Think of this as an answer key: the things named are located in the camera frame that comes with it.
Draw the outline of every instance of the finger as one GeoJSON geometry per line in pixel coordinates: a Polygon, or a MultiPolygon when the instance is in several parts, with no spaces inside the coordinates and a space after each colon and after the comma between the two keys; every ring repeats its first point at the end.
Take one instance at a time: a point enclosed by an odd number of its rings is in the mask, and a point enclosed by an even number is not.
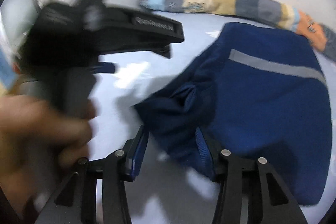
{"type": "Polygon", "coordinates": [[[0,98],[0,131],[14,137],[36,137],[55,144],[76,142],[78,146],[92,138],[88,121],[66,117],[46,101],[26,95],[0,98]]]}
{"type": "Polygon", "coordinates": [[[70,168],[80,158],[89,158],[89,147],[67,147],[58,156],[58,164],[61,168],[70,168]]]}
{"type": "Polygon", "coordinates": [[[97,116],[95,105],[91,100],[88,100],[85,113],[84,119],[86,120],[91,120],[97,116]]]}

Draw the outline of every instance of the blurred hand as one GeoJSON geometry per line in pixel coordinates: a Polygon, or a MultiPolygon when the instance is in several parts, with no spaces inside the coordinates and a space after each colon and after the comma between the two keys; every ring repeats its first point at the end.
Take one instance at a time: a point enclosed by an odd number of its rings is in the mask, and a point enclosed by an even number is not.
{"type": "Polygon", "coordinates": [[[62,145],[59,165],[67,169],[79,158],[88,157],[92,138],[88,120],[95,117],[89,101],[85,119],[69,118],[46,101],[26,95],[0,98],[0,186],[18,214],[36,194],[33,175],[25,162],[25,143],[38,138],[62,145]]]}

